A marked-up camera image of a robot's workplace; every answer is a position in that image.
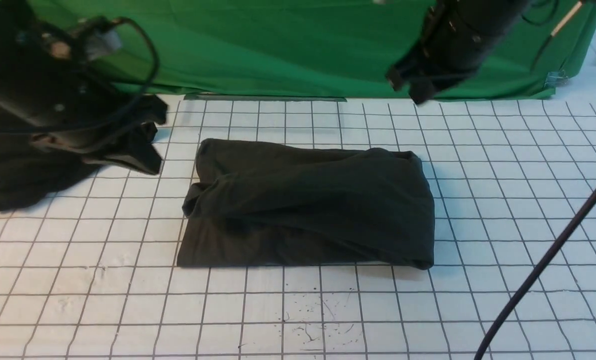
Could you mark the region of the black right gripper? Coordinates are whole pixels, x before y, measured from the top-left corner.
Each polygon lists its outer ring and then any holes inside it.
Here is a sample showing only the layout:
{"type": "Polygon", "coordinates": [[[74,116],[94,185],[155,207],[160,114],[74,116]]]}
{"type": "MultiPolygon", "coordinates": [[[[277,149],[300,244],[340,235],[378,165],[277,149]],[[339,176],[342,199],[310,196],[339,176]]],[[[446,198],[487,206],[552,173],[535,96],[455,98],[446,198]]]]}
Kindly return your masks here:
{"type": "Polygon", "coordinates": [[[408,96],[421,105],[465,82],[478,70],[478,34],[472,30],[426,30],[385,79],[394,91],[408,87],[408,96]]]}

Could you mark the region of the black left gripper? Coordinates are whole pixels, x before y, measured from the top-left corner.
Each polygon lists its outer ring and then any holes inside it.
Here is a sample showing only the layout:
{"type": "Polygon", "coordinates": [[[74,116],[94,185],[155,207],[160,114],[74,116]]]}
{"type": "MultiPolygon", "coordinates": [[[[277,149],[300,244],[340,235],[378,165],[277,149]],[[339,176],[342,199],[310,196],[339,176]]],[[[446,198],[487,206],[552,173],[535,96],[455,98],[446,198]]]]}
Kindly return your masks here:
{"type": "Polygon", "coordinates": [[[88,164],[124,167],[155,176],[160,173],[163,159],[152,142],[158,125],[167,123],[167,111],[167,103],[148,95],[115,124],[65,135],[35,134],[30,143],[43,151],[74,153],[88,164]]]}

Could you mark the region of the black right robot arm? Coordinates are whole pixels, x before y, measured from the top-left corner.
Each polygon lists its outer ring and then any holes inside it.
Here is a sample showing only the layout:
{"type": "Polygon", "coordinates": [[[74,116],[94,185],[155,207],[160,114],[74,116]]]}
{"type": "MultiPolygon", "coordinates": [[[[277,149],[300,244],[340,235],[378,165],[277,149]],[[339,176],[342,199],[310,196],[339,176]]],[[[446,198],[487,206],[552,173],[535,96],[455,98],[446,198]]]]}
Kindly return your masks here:
{"type": "Polygon", "coordinates": [[[420,35],[385,72],[394,91],[407,89],[419,106],[475,78],[532,2],[438,0],[424,14],[420,35]]]}

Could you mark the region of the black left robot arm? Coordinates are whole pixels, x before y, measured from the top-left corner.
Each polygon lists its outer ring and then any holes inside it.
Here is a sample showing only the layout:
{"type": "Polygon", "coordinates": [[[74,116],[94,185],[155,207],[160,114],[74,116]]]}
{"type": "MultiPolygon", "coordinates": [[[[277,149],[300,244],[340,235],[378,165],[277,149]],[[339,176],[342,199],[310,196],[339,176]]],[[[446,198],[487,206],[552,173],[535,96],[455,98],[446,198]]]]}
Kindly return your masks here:
{"type": "Polygon", "coordinates": [[[133,19],[103,16],[64,30],[35,15],[25,0],[0,0],[0,109],[25,123],[0,126],[0,135],[27,136],[44,151],[68,152],[83,162],[160,173],[152,142],[167,123],[167,104],[147,93],[160,70],[151,38],[133,19]],[[144,41],[152,66],[140,88],[126,93],[92,68],[122,47],[117,28],[144,41]]]}

